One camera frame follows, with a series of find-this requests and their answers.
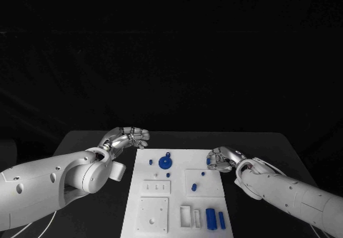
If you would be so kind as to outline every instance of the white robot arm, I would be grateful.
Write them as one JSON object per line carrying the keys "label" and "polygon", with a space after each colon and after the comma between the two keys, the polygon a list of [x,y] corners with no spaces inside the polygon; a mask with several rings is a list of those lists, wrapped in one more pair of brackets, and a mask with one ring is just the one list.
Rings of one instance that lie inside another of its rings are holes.
{"label": "white robot arm", "polygon": [[145,149],[149,131],[117,127],[100,145],[68,155],[21,164],[0,175],[0,231],[21,227],[97,193],[107,179],[122,180],[126,166],[113,161],[123,149]]}
{"label": "white robot arm", "polygon": [[257,200],[264,199],[292,216],[306,221],[336,238],[343,238],[343,198],[311,186],[298,179],[277,174],[259,158],[223,146],[208,155],[211,170],[224,173],[237,168],[236,184]]}

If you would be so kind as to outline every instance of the table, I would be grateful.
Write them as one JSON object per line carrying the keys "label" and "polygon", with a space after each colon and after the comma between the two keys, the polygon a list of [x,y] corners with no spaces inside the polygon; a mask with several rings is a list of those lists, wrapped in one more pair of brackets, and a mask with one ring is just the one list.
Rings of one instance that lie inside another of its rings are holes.
{"label": "table", "polygon": [[[54,156],[96,147],[106,133],[107,131],[71,131]],[[152,139],[148,148],[215,149],[228,145],[243,151],[249,158],[262,158],[287,176],[318,187],[292,144],[280,133],[171,131],[152,131],[151,133]],[[42,238],[120,237],[136,152],[136,147],[128,148],[116,160],[128,166],[122,182],[109,179],[99,193],[77,199],[57,212],[54,222]],[[254,200],[244,193],[234,183],[234,171],[221,173],[221,177],[236,238],[249,236],[263,236],[264,238],[316,237],[306,222],[279,210],[264,200]],[[25,236],[38,238],[51,218],[53,214],[37,221],[18,238]],[[5,233],[4,238],[11,237],[9,232]]]}

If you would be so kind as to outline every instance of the blue object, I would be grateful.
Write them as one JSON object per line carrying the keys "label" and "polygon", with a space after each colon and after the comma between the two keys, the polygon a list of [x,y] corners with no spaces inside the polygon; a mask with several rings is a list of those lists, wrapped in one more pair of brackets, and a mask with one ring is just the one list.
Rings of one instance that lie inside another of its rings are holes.
{"label": "blue object", "polygon": [[194,183],[192,191],[197,191],[197,184]]}
{"label": "blue object", "polygon": [[161,158],[159,165],[162,169],[168,170],[172,167],[172,158],[171,158],[171,152],[166,153],[166,156]]}
{"label": "blue object", "polygon": [[220,212],[220,221],[221,221],[221,227],[223,227],[223,229],[226,230],[227,227],[226,227],[224,213],[223,213],[223,212]]}
{"label": "blue object", "polygon": [[217,211],[214,208],[207,209],[208,229],[217,230]]}

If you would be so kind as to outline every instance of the robotic hand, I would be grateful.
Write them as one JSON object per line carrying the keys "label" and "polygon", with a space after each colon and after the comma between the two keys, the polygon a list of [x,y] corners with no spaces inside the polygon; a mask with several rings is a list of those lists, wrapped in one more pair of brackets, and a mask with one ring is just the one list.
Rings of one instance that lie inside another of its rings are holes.
{"label": "robotic hand", "polygon": [[257,157],[249,159],[228,146],[218,147],[208,154],[211,170],[228,173],[233,167],[237,168],[236,184],[254,199],[264,199],[312,226],[343,238],[343,198],[287,177],[269,164],[282,172],[277,174],[267,164]]}
{"label": "robotic hand", "polygon": [[21,227],[99,192],[107,179],[122,180],[126,166],[113,161],[123,149],[145,149],[149,131],[112,130],[97,147],[21,164],[0,175],[0,231]]}

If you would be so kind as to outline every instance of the black background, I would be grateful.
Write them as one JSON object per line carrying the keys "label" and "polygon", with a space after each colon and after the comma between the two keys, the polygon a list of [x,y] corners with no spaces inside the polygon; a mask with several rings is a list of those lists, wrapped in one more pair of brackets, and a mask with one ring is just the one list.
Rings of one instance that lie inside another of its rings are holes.
{"label": "black background", "polygon": [[342,9],[319,0],[8,3],[0,136],[18,162],[53,156],[71,130],[280,132],[319,187],[343,196]]}

